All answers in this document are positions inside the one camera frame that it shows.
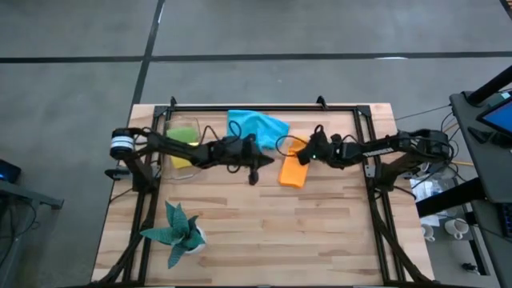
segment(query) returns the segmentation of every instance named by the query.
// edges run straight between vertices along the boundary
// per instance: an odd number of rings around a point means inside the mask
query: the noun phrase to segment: wooden tabletop
[[[378,138],[397,132],[390,104],[370,104],[370,108]],[[134,106],[130,126],[150,126],[153,109],[154,105]],[[290,134],[296,136],[309,137],[317,124],[324,125],[327,135],[355,135],[351,112],[266,114],[288,122]],[[211,125],[219,136],[226,133],[225,112],[173,113],[173,117],[177,116],[196,118],[201,129]],[[211,140],[213,136],[208,134],[206,139]],[[291,141],[285,142],[284,151],[289,144]],[[171,180],[168,179],[169,164],[166,161],[155,226],[168,226],[164,201],[173,205],[180,202],[187,216],[199,215],[198,225],[206,232],[207,246],[200,254],[184,256],[176,267],[168,270],[170,247],[152,242],[147,285],[340,286],[382,283],[362,166],[336,170],[312,162],[305,186],[295,189],[278,184],[283,157],[276,153],[269,155],[275,162],[259,170],[256,186],[247,183],[247,170],[230,174],[224,166],[202,170],[187,180]],[[386,155],[382,160],[390,162],[396,157],[398,154]],[[410,189],[405,181],[398,185]],[[112,197],[130,187],[130,181],[116,182]],[[93,280],[104,276],[125,249],[136,198],[135,192],[129,192],[110,204]],[[424,275],[433,278],[414,200],[396,190],[390,194],[390,202],[400,245]],[[386,254],[394,275],[387,244]],[[134,278],[137,277],[139,256],[137,252],[132,272]]]

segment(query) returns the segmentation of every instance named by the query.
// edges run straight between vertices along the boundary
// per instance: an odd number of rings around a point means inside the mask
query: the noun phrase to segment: gray floor
[[[1,57],[142,55],[156,0],[0,0]],[[512,50],[498,0],[167,0],[154,54],[457,52]],[[151,63],[142,103],[391,102],[395,116],[472,90],[510,58]],[[110,194],[110,132],[124,126],[140,63],[0,64],[0,158],[22,184],[66,200],[42,207],[18,286],[89,281]],[[398,122],[435,128],[449,109]],[[457,135],[459,161],[470,161]],[[463,169],[462,176],[474,176]],[[428,245],[437,280],[497,286],[469,275],[468,245]]]

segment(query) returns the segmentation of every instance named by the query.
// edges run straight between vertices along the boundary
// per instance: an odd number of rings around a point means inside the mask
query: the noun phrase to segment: orange sponge
[[[304,142],[295,139],[288,149],[288,154],[294,154],[305,146]],[[283,186],[303,188],[306,182],[308,166],[309,164],[302,166],[298,162],[297,157],[286,157],[279,174],[279,183]]]

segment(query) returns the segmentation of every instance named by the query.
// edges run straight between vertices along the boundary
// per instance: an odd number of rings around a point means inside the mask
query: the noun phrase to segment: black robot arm
[[[146,138],[145,146],[135,150],[135,139]],[[112,132],[110,156],[124,161],[134,177],[151,179],[151,171],[140,162],[143,155],[160,152],[188,160],[193,166],[208,169],[216,165],[244,166],[250,168],[249,183],[258,181],[258,168],[272,163],[274,160],[262,154],[254,143],[254,134],[245,138],[237,136],[224,137],[198,146],[167,138],[149,128],[119,128]]]
[[[345,142],[339,134],[330,137],[331,142],[318,125],[306,147],[297,152],[302,165],[310,159],[317,159],[333,168],[343,169],[361,163],[365,158],[405,152],[392,163],[382,163],[375,167],[375,188],[391,191],[396,178],[405,172],[416,173],[424,162],[436,163],[451,159],[451,146],[448,136],[441,131],[422,129],[415,132],[400,131],[394,136],[365,143]]]

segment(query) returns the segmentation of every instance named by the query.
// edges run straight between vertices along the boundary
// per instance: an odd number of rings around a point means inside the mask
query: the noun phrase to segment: potted plant
[[[166,202],[166,212],[170,227],[147,229],[142,231],[141,235],[173,247],[167,261],[167,267],[170,269],[184,254],[201,252],[206,244],[206,235],[195,224],[197,215],[186,219],[181,203],[174,207]]]

